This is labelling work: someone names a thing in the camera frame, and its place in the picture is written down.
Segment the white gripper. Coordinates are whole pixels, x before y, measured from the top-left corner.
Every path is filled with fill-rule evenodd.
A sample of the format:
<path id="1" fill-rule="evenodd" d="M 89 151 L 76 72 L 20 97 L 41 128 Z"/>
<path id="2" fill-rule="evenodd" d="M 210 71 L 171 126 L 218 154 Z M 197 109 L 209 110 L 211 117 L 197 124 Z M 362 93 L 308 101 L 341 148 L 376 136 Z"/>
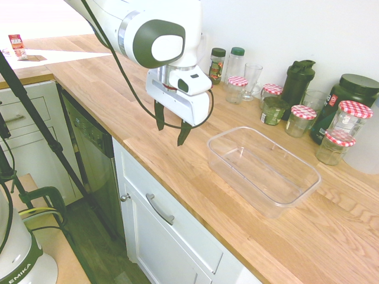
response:
<path id="1" fill-rule="evenodd" d="M 192 126 L 200 125 L 208 115 L 210 98 L 206 92 L 190 96 L 180 90 L 169 90 L 159 81 L 158 69 L 148 71 L 146 91 L 155 100 L 155 118 L 159 131 L 165 126 L 164 107 L 183 119 L 177 146 L 183 145 Z"/>

